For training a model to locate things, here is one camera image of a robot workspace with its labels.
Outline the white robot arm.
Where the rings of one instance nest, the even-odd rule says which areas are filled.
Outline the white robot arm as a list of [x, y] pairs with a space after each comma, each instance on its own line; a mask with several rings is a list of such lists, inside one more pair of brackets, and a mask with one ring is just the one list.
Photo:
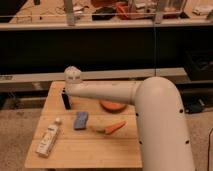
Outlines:
[[143, 171], [196, 171], [181, 95], [173, 82], [85, 82], [74, 66], [64, 71], [69, 96], [109, 100], [135, 107]]

